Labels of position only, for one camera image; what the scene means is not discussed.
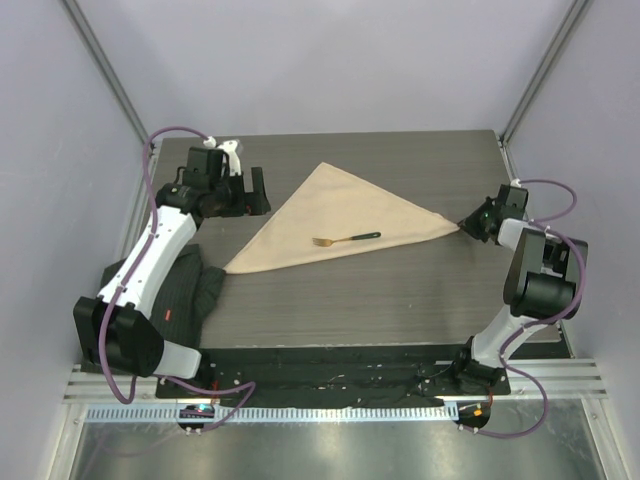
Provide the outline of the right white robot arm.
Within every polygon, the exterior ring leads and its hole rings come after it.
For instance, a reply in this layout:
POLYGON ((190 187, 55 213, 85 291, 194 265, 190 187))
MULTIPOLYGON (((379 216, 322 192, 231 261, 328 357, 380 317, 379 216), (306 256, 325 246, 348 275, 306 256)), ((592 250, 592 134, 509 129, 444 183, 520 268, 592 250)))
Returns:
POLYGON ((585 286, 588 244, 527 220, 524 181, 500 186, 496 196, 458 223, 476 240, 512 251, 503 307, 479 334, 470 337, 451 365, 450 377, 465 395, 491 388, 506 374, 511 356, 533 334, 577 313, 585 286))

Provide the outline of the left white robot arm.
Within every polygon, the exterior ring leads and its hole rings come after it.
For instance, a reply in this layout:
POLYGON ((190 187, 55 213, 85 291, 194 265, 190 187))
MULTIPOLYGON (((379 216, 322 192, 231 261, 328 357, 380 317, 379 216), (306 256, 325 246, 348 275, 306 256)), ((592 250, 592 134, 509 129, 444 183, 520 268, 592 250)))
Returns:
POLYGON ((177 377, 190 398, 205 397, 213 385, 202 354, 163 338, 151 323, 156 297, 179 253, 213 217, 264 215, 271 210, 263 171, 251 170, 247 190, 238 140, 206 140, 190 148, 176 181, 156 194, 156 211, 144 234, 113 278, 94 298, 80 298, 73 317, 83 357, 138 377, 177 377))

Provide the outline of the gold fork green handle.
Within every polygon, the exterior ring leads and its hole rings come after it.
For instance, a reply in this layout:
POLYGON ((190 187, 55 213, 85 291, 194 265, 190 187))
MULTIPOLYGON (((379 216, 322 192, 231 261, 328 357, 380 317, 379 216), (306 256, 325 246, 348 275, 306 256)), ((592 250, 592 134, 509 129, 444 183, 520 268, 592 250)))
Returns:
POLYGON ((380 232, 370 232, 370 233, 358 234, 358 235, 353 235, 353 236, 340 238, 340 239, 313 238, 312 244, 317 247, 328 248, 338 243, 373 240, 373 239, 378 239, 380 237, 381 237, 380 232))

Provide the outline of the beige cloth napkin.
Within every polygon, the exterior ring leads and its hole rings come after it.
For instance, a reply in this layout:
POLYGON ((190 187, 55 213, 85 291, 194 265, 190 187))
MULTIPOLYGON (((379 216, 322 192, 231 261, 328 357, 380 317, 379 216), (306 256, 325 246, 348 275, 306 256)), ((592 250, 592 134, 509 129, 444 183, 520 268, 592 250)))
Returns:
POLYGON ((456 223, 328 163, 319 164, 225 266, 229 274, 288 268, 434 240, 456 223), (380 232, 373 240, 323 248, 313 238, 380 232))

